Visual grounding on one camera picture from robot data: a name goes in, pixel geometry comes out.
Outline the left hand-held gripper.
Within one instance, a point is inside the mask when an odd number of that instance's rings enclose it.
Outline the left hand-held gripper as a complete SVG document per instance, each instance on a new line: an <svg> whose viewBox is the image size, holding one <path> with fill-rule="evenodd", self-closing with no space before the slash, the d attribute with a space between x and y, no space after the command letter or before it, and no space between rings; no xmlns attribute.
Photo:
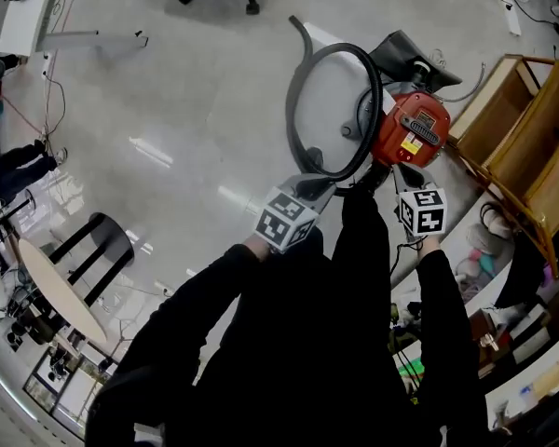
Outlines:
<svg viewBox="0 0 559 447"><path fill-rule="evenodd" d="M284 253L307 238L335 191L336 183L323 175L291 176L268 193L254 233Z"/></svg>

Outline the round beige table black base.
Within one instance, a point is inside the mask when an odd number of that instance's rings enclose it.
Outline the round beige table black base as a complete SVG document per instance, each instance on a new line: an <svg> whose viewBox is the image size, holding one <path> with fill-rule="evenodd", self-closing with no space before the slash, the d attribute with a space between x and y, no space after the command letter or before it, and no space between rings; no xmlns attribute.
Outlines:
<svg viewBox="0 0 559 447"><path fill-rule="evenodd" d="M96 249L69 277L62 276L57 270L57 263L85 237L92 239ZM133 244L125 230L110 216L95 212L50 255L26 238L19 240L18 248L34 284L60 319L90 341L104 344L107 341L106 331L90 307L122 269L134 261ZM107 259L112 265L89 293L81 298L75 292L74 284L101 258Z"/></svg>

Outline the person's right forearm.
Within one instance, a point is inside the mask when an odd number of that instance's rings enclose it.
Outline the person's right forearm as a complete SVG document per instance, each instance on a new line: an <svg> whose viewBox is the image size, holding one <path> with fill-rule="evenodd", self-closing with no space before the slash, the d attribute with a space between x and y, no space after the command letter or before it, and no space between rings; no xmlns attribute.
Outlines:
<svg viewBox="0 0 559 447"><path fill-rule="evenodd" d="M421 289L423 340L440 340L451 345L470 340L464 302L437 237L429 236L423 240L416 272Z"/></svg>

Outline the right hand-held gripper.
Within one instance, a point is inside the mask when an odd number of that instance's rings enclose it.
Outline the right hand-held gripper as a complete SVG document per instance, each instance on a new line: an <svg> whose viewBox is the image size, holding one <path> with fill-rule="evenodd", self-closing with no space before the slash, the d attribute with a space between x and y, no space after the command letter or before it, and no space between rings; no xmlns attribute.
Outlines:
<svg viewBox="0 0 559 447"><path fill-rule="evenodd" d="M399 222L407 241L417 243L444 233L447 200L432 175L417 165L401 162L393 167Z"/></svg>

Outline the black pole stand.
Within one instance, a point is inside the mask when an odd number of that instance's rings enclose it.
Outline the black pole stand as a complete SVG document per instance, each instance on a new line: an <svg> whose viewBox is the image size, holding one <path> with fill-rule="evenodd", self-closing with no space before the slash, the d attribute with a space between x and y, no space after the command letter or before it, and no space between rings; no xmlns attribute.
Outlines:
<svg viewBox="0 0 559 447"><path fill-rule="evenodd" d="M25 194L25 199L17 206L14 207L7 206L5 208L0 209L0 225L7 222L11 216L13 216L15 213L17 213L18 211L20 211L21 209L25 208L28 205L32 205L33 209L36 208L36 203L32 192L29 189L26 189L24 191L24 194Z"/></svg>

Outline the person's black clothed body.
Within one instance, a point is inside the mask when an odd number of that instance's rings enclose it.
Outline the person's black clothed body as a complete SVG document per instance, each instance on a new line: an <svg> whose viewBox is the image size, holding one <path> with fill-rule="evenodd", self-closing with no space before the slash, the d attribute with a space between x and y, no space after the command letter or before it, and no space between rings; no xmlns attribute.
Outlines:
<svg viewBox="0 0 559 447"><path fill-rule="evenodd" d="M175 345L169 447L394 447L416 424L388 349L389 236L373 194L269 255L200 348Z"/></svg>

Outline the red and teal vacuum cleaner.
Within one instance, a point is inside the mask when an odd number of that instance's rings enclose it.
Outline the red and teal vacuum cleaner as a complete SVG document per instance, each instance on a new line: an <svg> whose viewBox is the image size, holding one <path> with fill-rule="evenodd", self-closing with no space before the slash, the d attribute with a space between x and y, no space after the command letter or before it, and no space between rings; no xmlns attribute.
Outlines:
<svg viewBox="0 0 559 447"><path fill-rule="evenodd" d="M437 98L417 84L391 82L387 91L393 104L375 126L378 134L368 155L386 168L401 162L424 168L446 142L450 115Z"/></svg>

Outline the person's left forearm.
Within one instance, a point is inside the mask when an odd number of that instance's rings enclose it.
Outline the person's left forearm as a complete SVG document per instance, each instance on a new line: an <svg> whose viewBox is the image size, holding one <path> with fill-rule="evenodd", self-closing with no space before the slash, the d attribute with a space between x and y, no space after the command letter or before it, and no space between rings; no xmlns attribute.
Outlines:
<svg viewBox="0 0 559 447"><path fill-rule="evenodd" d="M269 244L257 235L232 246L161 304L134 342L150 348L166 343L182 349L202 347L214 325L247 283L255 279L270 254Z"/></svg>

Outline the wooden rack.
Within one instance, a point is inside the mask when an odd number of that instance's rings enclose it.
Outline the wooden rack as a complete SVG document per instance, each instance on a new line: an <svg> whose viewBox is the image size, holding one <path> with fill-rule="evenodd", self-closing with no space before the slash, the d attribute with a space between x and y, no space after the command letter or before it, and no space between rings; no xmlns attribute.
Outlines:
<svg viewBox="0 0 559 447"><path fill-rule="evenodd" d="M504 55L448 143L559 274L559 60Z"/></svg>

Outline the white shelf unit with toys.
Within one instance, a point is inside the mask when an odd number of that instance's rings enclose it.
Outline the white shelf unit with toys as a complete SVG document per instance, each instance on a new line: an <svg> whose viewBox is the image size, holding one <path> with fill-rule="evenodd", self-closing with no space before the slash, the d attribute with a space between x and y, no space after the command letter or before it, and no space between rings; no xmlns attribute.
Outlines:
<svg viewBox="0 0 559 447"><path fill-rule="evenodd" d="M420 340L404 350L424 368L417 405L425 418L435 417L439 427L448 428L446 443L456 447L490 446L493 435L502 432L501 415L515 418L544 396L559 396L559 281L542 284L543 261L515 253L469 302L460 295L455 265L470 249L461 235L479 215L473 206L446 238L452 259L425 240L416 273L392 293L399 309L409 302L420 304ZM559 252L559 231L553 246ZM504 338L501 365L481 378L480 347L471 322L485 313L512 330L516 323L511 316L534 294L544 297L544 312L528 307L525 330L517 338Z"/></svg>

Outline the white rectangular desk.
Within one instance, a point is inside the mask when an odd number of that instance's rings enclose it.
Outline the white rectangular desk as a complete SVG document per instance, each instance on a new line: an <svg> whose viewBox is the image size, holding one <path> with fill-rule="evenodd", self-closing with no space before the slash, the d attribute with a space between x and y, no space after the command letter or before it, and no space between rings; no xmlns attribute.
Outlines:
<svg viewBox="0 0 559 447"><path fill-rule="evenodd" d="M56 0L9 2L0 33L0 52L31 57L72 47L127 46L143 48L148 38L142 35L103 34L99 31L60 32L48 30L48 17Z"/></svg>

